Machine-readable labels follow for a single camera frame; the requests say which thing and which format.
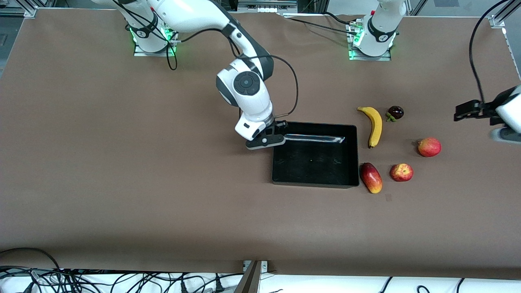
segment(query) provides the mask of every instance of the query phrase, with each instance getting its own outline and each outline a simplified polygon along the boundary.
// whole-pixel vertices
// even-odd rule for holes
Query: table
[[[235,16],[295,68],[289,120],[357,126],[380,194],[273,185],[271,150],[244,147],[237,109],[215,89],[233,59],[220,34],[180,45],[172,72],[164,58],[132,56],[115,10],[42,9],[0,80],[0,248],[43,248],[63,267],[233,272],[266,259],[286,274],[519,276],[520,148],[490,140],[486,120],[452,121],[455,105],[477,97],[477,18],[406,17],[392,61],[358,62],[342,33]],[[486,22],[475,61],[489,99],[519,84],[504,35]],[[290,70],[276,61],[266,84],[276,114],[289,110]],[[368,149],[356,108],[392,105],[404,118]],[[412,143],[430,136],[443,151],[420,157]],[[396,163],[415,177],[393,182]],[[1,261],[51,265],[34,254]]]

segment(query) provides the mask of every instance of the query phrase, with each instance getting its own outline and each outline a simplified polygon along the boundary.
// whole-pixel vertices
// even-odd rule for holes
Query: red apple
[[[409,181],[413,178],[413,174],[413,168],[407,164],[396,164],[391,168],[391,178],[394,181]]]
[[[441,143],[434,137],[428,137],[420,141],[418,152],[424,157],[434,157],[441,152]]]
[[[360,177],[371,193],[379,193],[382,190],[382,177],[371,163],[362,164]]]

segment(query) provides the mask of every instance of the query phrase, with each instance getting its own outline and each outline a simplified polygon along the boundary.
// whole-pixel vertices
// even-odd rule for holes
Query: yellow banana
[[[367,117],[369,117],[369,119],[371,119],[373,129],[369,136],[369,148],[372,149],[376,147],[378,141],[380,141],[380,136],[382,135],[382,117],[373,107],[358,107],[357,110],[363,112]]]

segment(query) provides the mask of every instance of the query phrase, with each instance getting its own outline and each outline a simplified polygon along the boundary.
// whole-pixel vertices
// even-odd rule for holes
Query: black tray
[[[358,186],[356,126],[288,122],[286,143],[273,148],[274,184]]]

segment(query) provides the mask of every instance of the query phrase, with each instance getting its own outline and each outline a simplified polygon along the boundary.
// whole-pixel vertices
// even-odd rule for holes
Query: wire
[[[200,33],[203,33],[203,32],[207,32],[207,31],[218,31],[218,32],[222,32],[220,29],[204,29],[204,30],[200,30],[200,31],[196,32],[195,34],[193,34],[193,35],[189,36],[188,38],[186,38],[186,39],[184,39],[184,40],[181,40],[181,41],[179,41],[179,42],[180,42],[180,43],[182,43],[182,42],[186,42],[186,41],[188,41],[189,39],[195,37],[196,35],[198,35],[198,34],[200,34]]]
[[[427,287],[425,287],[424,285],[419,285],[418,287],[416,287],[416,293],[421,293],[420,289],[425,289],[427,293],[430,293],[429,289],[427,289]]]
[[[313,3],[317,3],[318,1],[319,1],[319,0],[310,1],[310,2],[306,5],[306,7],[304,7],[304,8],[300,11],[300,13],[304,12],[304,11],[305,11],[305,10],[306,10],[310,5],[311,5],[311,4],[313,4]]]
[[[39,253],[43,253],[46,257],[48,257],[54,263],[56,268],[60,268],[60,266],[58,265],[58,262],[54,259],[54,257],[52,255],[50,255],[49,253],[47,253],[47,251],[45,251],[43,249],[40,249],[40,248],[35,248],[35,247],[17,247],[17,248],[11,248],[11,249],[7,249],[7,250],[4,250],[4,251],[0,251],[0,254],[6,253],[6,252],[11,252],[11,251],[21,251],[21,250],[30,250],[30,251],[37,251]]]
[[[387,286],[389,285],[389,282],[391,281],[391,279],[392,279],[392,276],[390,276],[390,277],[387,279],[387,281],[386,281],[386,283],[383,285],[382,291],[380,291],[380,293],[384,293],[384,292],[386,291]]]
[[[231,276],[240,276],[240,275],[244,275],[244,274],[243,274],[243,273],[237,273],[237,274],[229,274],[229,275],[220,276],[220,277],[218,277],[218,278],[215,278],[215,279],[213,279],[213,280],[211,280],[211,281],[208,281],[208,282],[204,283],[201,287],[197,288],[197,289],[196,289],[194,292],[192,292],[192,293],[196,293],[197,291],[199,291],[199,290],[201,290],[201,289],[204,291],[204,288],[206,288],[207,285],[209,285],[209,284],[215,282],[217,279],[227,278],[227,277],[231,277]]]
[[[325,15],[329,15],[330,17],[334,18],[336,21],[338,21],[339,23],[342,23],[344,25],[349,25],[349,21],[343,21],[342,19],[338,18],[336,15],[334,15],[333,13],[331,12],[324,12],[323,14]]]
[[[133,17],[133,18],[134,18],[134,19],[135,19],[135,20],[136,20],[140,25],[142,25],[143,27],[146,27],[146,26],[145,26],[141,21],[139,21],[139,20],[136,18],[136,16],[137,16],[137,17],[140,17],[141,19],[143,19],[143,20],[145,20],[145,21],[147,21],[147,22],[149,23],[149,25],[150,25],[151,22],[148,21],[146,18],[144,18],[144,17],[142,17],[142,16],[140,16],[140,15],[138,15],[138,14],[136,14],[136,13],[134,13],[134,12],[128,10],[128,9],[126,9],[122,4],[118,3],[117,1],[115,1],[115,0],[112,0],[112,1],[113,1],[116,5],[118,5],[121,9],[125,10],[128,14],[130,14],[130,15],[131,15],[131,16],[132,16],[132,17]],[[294,20],[296,20],[296,21],[300,21],[300,22],[304,22],[304,23],[310,23],[310,24],[312,24],[312,25],[316,25],[316,24],[314,24],[314,23],[307,22],[307,21],[303,21],[303,20],[298,20],[298,19],[294,19]],[[186,39],[180,40],[179,43],[186,42],[186,41],[192,39],[193,37],[199,35],[200,33],[207,32],[207,31],[218,31],[218,32],[222,32],[222,31],[219,30],[219,29],[204,29],[204,30],[201,30],[201,31],[198,31],[198,32],[194,33],[193,35],[189,36],[189,37],[186,38]],[[346,33],[354,33],[354,32],[342,31],[342,30],[338,30],[338,31],[346,32]],[[170,42],[169,42],[168,40],[166,40],[164,37],[162,37],[162,36],[158,36],[158,35],[155,34],[153,31],[150,31],[150,33],[154,34],[154,35],[157,36],[158,38],[163,39],[163,40],[165,40],[165,41],[167,42],[166,58],[167,58],[168,67],[169,67],[170,70],[172,70],[172,71],[173,71],[173,70],[176,70],[176,69],[177,69],[177,66],[178,66],[178,63],[177,63],[177,56],[176,56],[176,54],[175,54],[175,52],[174,52],[173,56],[174,56],[174,60],[176,61],[176,66],[172,68],[172,65],[171,65],[171,63],[170,63],[170,59],[169,59],[169,54],[168,54],[168,47],[172,48],[172,51],[173,51],[173,46],[172,46],[172,45],[170,44]],[[233,55],[234,55],[236,58],[239,58],[239,59],[245,60],[245,59],[254,59],[254,58],[270,58],[270,57],[271,57],[271,58],[275,58],[275,59],[278,59],[278,60],[284,62],[284,63],[285,63],[285,64],[286,64],[290,69],[291,69],[291,72],[293,73],[293,76],[294,76],[294,78],[295,78],[295,87],[296,87],[295,104],[293,105],[293,108],[292,108],[289,112],[284,113],[284,114],[281,114],[281,115],[277,115],[277,116],[275,116],[275,118],[281,118],[281,117],[286,117],[286,116],[291,115],[291,114],[295,111],[296,106],[297,106],[298,103],[299,103],[299,80],[298,80],[298,78],[297,78],[297,76],[296,76],[296,72],[295,72],[295,70],[293,69],[293,67],[291,66],[291,64],[289,64],[289,62],[287,62],[287,61],[284,60],[283,58],[281,58],[281,57],[279,57],[279,56],[276,56],[276,55],[271,55],[271,54],[266,55],[266,56],[239,57],[239,56],[238,56],[238,55],[239,55],[239,48],[237,48],[237,45],[236,45],[235,43],[233,43],[233,42],[231,41],[230,38],[228,38],[228,41],[230,42],[230,47],[233,46],[233,47],[235,48],[235,50],[237,50],[237,53],[235,53],[234,48],[233,48],[233,47],[231,48],[232,53],[233,53]]]
[[[485,103],[485,95],[483,95],[483,88],[481,87],[481,80],[478,77],[478,72],[476,71],[476,67],[474,66],[474,57],[472,55],[472,46],[474,43],[474,37],[476,35],[476,31],[478,30],[479,24],[483,21],[483,19],[496,7],[500,6],[501,4],[507,2],[508,0],[501,0],[494,4],[492,7],[490,7],[487,12],[485,12],[476,23],[476,26],[474,27],[474,30],[472,31],[472,35],[470,36],[470,43],[468,45],[468,60],[470,61],[470,67],[472,68],[472,73],[474,74],[474,78],[476,78],[476,83],[478,85],[478,91],[479,96],[481,98],[481,102]]]
[[[460,286],[461,286],[461,283],[463,283],[463,280],[465,278],[461,278],[459,282],[457,282],[457,286],[456,286],[456,293],[460,293]]]
[[[302,22],[302,23],[306,23],[308,25],[316,26],[316,27],[319,27],[319,28],[324,28],[324,29],[328,29],[328,30],[332,30],[332,31],[339,31],[339,32],[343,32],[343,33],[346,33],[346,34],[356,35],[356,33],[353,32],[353,31],[334,29],[334,28],[326,27],[326,26],[319,25],[319,24],[316,24],[316,23],[312,23],[312,22],[309,22],[309,21],[301,20],[301,19],[295,19],[295,18],[289,18],[289,19],[294,20],[294,21],[298,21],[298,22]]]

